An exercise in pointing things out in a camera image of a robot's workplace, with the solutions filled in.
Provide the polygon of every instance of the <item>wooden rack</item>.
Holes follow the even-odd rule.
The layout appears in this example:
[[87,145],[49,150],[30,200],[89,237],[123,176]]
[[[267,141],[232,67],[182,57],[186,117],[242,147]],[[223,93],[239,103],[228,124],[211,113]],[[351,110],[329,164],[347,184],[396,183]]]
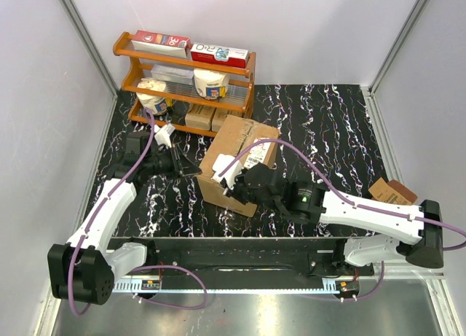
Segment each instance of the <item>wooden rack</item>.
[[[254,74],[256,69],[256,53],[252,52],[249,55],[248,63],[245,69],[233,68],[231,66],[223,66],[209,63],[202,63],[199,61],[193,61],[191,59],[183,59],[170,57],[167,55],[159,55],[150,52],[142,52],[134,49],[131,39],[133,38],[132,34],[128,32],[123,32],[118,41],[114,45],[114,54],[115,55],[125,55],[130,57],[130,70],[126,77],[123,79],[122,89],[129,90],[135,93],[145,93],[149,95],[156,95],[164,98],[171,98],[173,103],[175,101],[183,101],[189,103],[195,103],[200,105],[213,106],[220,109],[228,109],[236,112],[241,112],[243,116],[250,118],[253,113],[253,103],[254,103]],[[156,92],[153,90],[139,88],[138,83],[144,77],[151,77],[151,69],[155,63],[150,62],[161,62],[176,64],[179,66],[188,66],[191,68],[200,68],[212,71],[225,72],[227,74],[233,74],[237,76],[244,77],[248,79],[247,81],[242,81],[238,79],[229,80],[229,88],[225,98],[221,98],[218,101],[208,101],[204,98],[201,98],[197,92],[195,86],[191,85],[182,85],[175,82],[166,82],[167,88],[164,92]],[[129,118],[132,121],[147,123],[147,119],[141,116],[142,104],[136,99],[135,104],[131,108],[129,113]],[[162,120],[156,120],[156,124],[163,126],[167,122]],[[174,124],[177,130],[182,130],[185,132],[201,134],[204,136],[214,137],[216,132],[211,130],[200,130],[197,128],[191,128],[183,124]]]

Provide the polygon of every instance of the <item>gray metal floor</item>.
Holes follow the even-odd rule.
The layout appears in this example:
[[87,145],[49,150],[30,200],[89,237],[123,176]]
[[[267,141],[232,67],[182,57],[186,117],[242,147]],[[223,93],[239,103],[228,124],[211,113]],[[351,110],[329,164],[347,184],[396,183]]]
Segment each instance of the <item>gray metal floor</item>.
[[[363,281],[363,292],[374,286]],[[164,302],[197,304],[196,295],[162,295]],[[204,310],[173,310],[114,294],[81,318],[63,301],[54,335],[441,335],[421,281],[385,281],[360,302],[321,302],[299,295],[215,295]]]

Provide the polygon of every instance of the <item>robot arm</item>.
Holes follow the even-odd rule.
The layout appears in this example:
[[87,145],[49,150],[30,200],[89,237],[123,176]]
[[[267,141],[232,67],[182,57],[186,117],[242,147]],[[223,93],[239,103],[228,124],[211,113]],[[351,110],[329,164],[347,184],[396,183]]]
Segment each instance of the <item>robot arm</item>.
[[[73,275],[74,299],[77,301],[102,305],[110,297],[115,281],[136,267],[156,262],[154,248],[150,243],[128,242],[110,254],[106,251],[123,213],[149,178],[157,174],[180,178],[200,172],[197,166],[183,156],[176,145],[172,145],[168,128],[169,125],[164,126],[155,135],[155,140],[159,143],[158,148],[155,141],[152,141],[149,152],[138,168],[108,196],[141,156],[149,140],[147,132],[129,134],[125,153],[119,162],[112,165],[102,193],[85,221],[65,245],[55,244],[49,250],[47,260],[54,297],[68,298],[67,279],[71,255],[83,235],[85,239],[82,241]],[[105,205],[99,208],[104,200]],[[97,216],[92,227],[87,228],[95,212]]]
[[[343,224],[381,233],[365,238],[342,239],[337,244],[332,263],[361,267],[372,262],[405,259],[420,267],[443,267],[442,229],[413,220],[414,217],[441,221],[440,206],[426,200],[421,206],[399,206],[329,192],[323,184],[288,181],[279,172],[262,163],[251,169],[233,165],[223,177],[220,171],[233,160],[220,155],[213,166],[213,179],[225,188],[225,195],[241,203],[255,203],[280,212],[282,218],[296,224]],[[355,205],[341,200],[341,196]],[[359,206],[370,206],[379,212]],[[384,211],[409,214],[394,217]]]

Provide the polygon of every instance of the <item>brown box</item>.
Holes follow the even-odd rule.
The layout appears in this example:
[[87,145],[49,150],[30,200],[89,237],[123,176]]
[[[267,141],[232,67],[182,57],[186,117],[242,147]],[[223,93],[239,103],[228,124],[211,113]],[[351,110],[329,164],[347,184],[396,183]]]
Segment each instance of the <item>brown box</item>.
[[188,127],[210,130],[215,110],[213,106],[192,104],[184,117],[184,122]]
[[[257,205],[253,205],[252,203],[243,205],[239,201],[223,195],[224,188],[212,180],[212,166],[219,154],[236,156],[241,150],[252,144],[255,139],[278,138],[279,134],[280,132],[276,128],[253,120],[227,115],[220,131],[202,159],[200,165],[202,173],[197,176],[204,201],[227,208],[244,216],[252,217],[254,212],[256,212]],[[273,167],[276,154],[277,145],[275,143],[270,144],[263,164],[270,168]],[[248,159],[248,155],[249,153],[241,158],[243,165]]]
[[241,116],[241,112],[236,112],[235,110],[228,109],[216,109],[216,113],[212,118],[212,132],[218,132],[220,127],[223,125],[227,115]]
[[375,200],[396,205],[412,205],[417,200],[417,195],[399,181],[391,180],[388,183],[380,178],[369,188],[369,192]]

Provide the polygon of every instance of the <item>marble tabletop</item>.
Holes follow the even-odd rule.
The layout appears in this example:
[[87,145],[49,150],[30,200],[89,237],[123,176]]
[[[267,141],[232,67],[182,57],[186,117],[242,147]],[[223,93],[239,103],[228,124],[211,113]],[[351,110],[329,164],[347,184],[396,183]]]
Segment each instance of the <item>marble tabletop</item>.
[[[363,94],[357,85],[257,85],[252,118],[275,126],[280,138],[309,157],[341,191],[367,196],[368,188],[386,176]],[[127,118],[134,95],[123,93],[108,131],[98,166],[89,211],[97,200],[109,165],[125,147],[125,136],[145,125]],[[211,138],[176,131],[174,140],[196,164]],[[318,178],[292,151],[280,148],[276,164],[290,180]],[[130,205],[115,236],[140,237],[312,237],[371,235],[337,224],[294,225],[259,206],[241,216],[202,199],[194,178],[167,180],[154,176]]]

